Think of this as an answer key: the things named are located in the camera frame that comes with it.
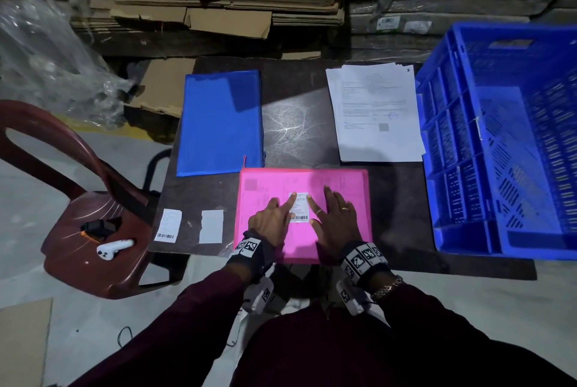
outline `bracelet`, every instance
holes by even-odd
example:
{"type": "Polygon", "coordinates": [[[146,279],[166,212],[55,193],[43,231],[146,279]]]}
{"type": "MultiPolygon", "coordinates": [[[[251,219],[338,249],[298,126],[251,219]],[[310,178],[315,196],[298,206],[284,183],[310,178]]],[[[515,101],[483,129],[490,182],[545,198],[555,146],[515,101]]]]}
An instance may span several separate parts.
{"type": "Polygon", "coordinates": [[[371,294],[371,299],[373,299],[373,302],[377,302],[378,300],[382,299],[387,294],[389,294],[391,291],[393,291],[393,289],[400,286],[400,284],[402,284],[403,282],[404,282],[403,278],[401,278],[399,275],[396,275],[396,279],[391,285],[385,285],[383,288],[375,291],[373,294],[371,294]]]}

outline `blue folder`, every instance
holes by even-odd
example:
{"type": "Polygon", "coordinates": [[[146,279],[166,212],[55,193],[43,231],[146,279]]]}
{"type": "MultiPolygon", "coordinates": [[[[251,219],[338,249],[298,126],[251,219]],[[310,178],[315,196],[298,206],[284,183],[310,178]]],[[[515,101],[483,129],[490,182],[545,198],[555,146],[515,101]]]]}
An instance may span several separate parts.
{"type": "Polygon", "coordinates": [[[263,166],[258,70],[186,76],[177,176],[263,166]]]}

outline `chair backrest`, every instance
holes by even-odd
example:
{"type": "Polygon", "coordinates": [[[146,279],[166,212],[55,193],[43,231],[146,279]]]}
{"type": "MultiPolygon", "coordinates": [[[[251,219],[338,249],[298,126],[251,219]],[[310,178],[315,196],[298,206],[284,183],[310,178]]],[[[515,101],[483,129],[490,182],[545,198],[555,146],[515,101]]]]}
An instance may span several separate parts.
{"type": "Polygon", "coordinates": [[[52,114],[22,101],[0,100],[0,159],[74,200],[86,190],[15,145],[6,135],[6,129],[32,136],[82,164],[102,179],[107,191],[116,201],[152,224],[154,212],[146,208],[147,197],[114,168],[101,161],[75,131],[52,114]]]}

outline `hand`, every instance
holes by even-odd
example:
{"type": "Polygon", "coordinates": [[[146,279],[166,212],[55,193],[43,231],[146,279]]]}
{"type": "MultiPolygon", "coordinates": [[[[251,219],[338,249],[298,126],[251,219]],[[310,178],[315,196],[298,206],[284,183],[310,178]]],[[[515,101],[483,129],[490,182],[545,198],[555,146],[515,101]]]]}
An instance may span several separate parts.
{"type": "Polygon", "coordinates": [[[297,199],[293,192],[283,206],[279,206],[278,198],[270,199],[266,208],[249,218],[249,229],[254,229],[259,235],[266,237],[270,244],[279,247],[284,244],[289,222],[294,214],[289,211],[297,199]]]}
{"type": "Polygon", "coordinates": [[[334,259],[349,241],[361,241],[361,233],[357,225],[357,211],[350,201],[344,201],[343,196],[324,187],[328,214],[317,205],[313,197],[307,195],[310,208],[318,220],[312,218],[310,224],[319,237],[319,244],[334,259]]]}

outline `plastic bag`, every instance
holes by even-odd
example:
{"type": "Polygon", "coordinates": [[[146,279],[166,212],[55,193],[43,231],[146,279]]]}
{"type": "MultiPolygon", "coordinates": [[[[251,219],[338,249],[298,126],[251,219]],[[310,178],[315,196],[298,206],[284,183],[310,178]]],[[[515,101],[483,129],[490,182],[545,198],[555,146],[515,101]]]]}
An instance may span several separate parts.
{"type": "Polygon", "coordinates": [[[0,98],[118,127],[125,121],[119,91],[133,83],[84,45],[70,27],[72,13],[69,2],[0,0],[0,98]]]}

